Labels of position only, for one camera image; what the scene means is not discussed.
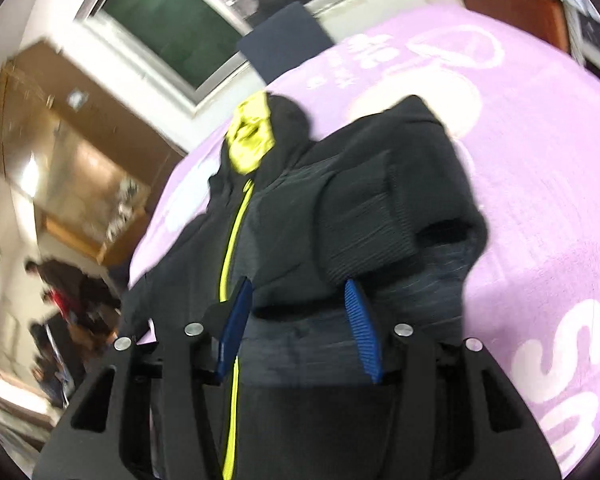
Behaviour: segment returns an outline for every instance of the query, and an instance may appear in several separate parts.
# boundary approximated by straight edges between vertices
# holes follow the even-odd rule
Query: red clothing
[[[60,309],[60,314],[62,314],[62,318],[65,320],[69,319],[69,312],[81,314],[84,310],[80,303],[72,300],[72,298],[69,298],[54,288],[51,289],[51,299],[58,306]]]

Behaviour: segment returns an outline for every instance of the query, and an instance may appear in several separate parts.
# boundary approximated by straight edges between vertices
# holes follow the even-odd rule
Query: hooded jacket
[[[357,279],[389,322],[457,342],[462,285],[486,226],[420,98],[320,142],[293,102],[265,99],[268,126],[236,119],[252,125],[248,151],[259,165],[232,160],[232,127],[206,212],[123,299],[121,333],[151,317],[160,341],[247,276],[253,311],[234,388],[207,392],[225,480],[368,480],[381,464],[395,390],[372,385],[362,369],[344,283]]]

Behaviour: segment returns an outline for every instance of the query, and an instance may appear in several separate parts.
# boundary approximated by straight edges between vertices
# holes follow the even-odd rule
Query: window
[[[238,40],[294,1],[316,0],[87,0],[78,17],[198,102],[244,62]]]

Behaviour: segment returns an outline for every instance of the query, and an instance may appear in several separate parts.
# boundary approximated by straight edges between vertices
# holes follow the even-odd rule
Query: table
[[[528,34],[429,6],[349,38],[269,91],[307,111],[315,139],[410,93],[443,120],[490,227],[466,282],[466,336],[490,349],[568,473],[600,434],[600,82]],[[204,211],[225,129],[174,170],[132,283]]]

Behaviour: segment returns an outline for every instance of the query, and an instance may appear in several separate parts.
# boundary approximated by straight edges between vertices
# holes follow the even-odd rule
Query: cream circle print
[[[209,177],[218,172],[219,157],[210,157],[195,165],[169,197],[164,225],[171,233],[180,231],[209,198]]]
[[[468,134],[482,111],[480,91],[470,80],[441,66],[427,66],[385,76],[355,100],[347,119],[377,114],[409,95],[421,97],[454,139]]]

